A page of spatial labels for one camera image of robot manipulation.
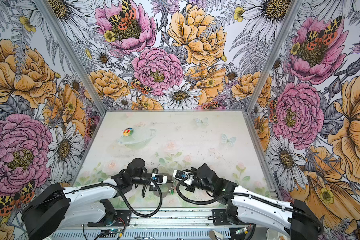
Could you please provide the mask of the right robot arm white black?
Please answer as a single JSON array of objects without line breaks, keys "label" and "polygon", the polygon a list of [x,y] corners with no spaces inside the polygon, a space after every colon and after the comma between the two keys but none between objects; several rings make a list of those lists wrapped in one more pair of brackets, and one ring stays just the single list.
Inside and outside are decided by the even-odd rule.
[{"label": "right robot arm white black", "polygon": [[[260,225],[288,235],[292,240],[317,240],[325,227],[306,203],[295,200],[285,202],[256,194],[234,182],[217,176],[207,164],[198,169],[176,170],[176,190],[179,197],[192,205],[205,206],[215,202],[226,205],[227,221],[233,225],[248,223]],[[197,201],[186,197],[180,187],[188,192],[199,189],[212,195],[210,200]]]}]

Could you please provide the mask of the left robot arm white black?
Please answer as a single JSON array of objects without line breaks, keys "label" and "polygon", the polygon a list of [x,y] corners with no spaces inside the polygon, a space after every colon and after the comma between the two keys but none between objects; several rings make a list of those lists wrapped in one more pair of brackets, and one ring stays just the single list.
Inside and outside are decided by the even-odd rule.
[{"label": "left robot arm white black", "polygon": [[28,238],[43,240],[59,229],[78,224],[110,226],[117,219],[110,200],[117,197],[122,198],[135,216],[152,217],[160,210],[159,207],[149,214],[139,213],[128,201],[126,193],[139,185],[144,190],[153,185],[155,190],[160,191],[157,175],[158,169],[148,172],[145,161],[136,158],[118,174],[94,184],[66,188],[59,184],[50,185],[22,211]]}]

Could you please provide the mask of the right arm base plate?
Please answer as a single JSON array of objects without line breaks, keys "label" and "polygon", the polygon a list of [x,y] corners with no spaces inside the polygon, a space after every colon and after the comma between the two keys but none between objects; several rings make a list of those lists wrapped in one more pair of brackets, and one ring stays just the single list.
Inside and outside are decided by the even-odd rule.
[{"label": "right arm base plate", "polygon": [[212,209],[212,215],[208,217],[208,220],[213,221],[214,226],[244,226],[249,224],[240,221],[237,216],[233,216],[227,209]]}]

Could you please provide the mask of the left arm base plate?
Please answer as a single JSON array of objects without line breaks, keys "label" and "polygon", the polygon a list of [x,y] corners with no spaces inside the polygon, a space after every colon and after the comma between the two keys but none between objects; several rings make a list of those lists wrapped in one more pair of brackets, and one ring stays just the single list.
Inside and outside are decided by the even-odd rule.
[{"label": "left arm base plate", "polygon": [[87,223],[88,227],[128,227],[130,225],[132,212],[129,210],[115,210],[114,213],[106,215],[97,223]]}]

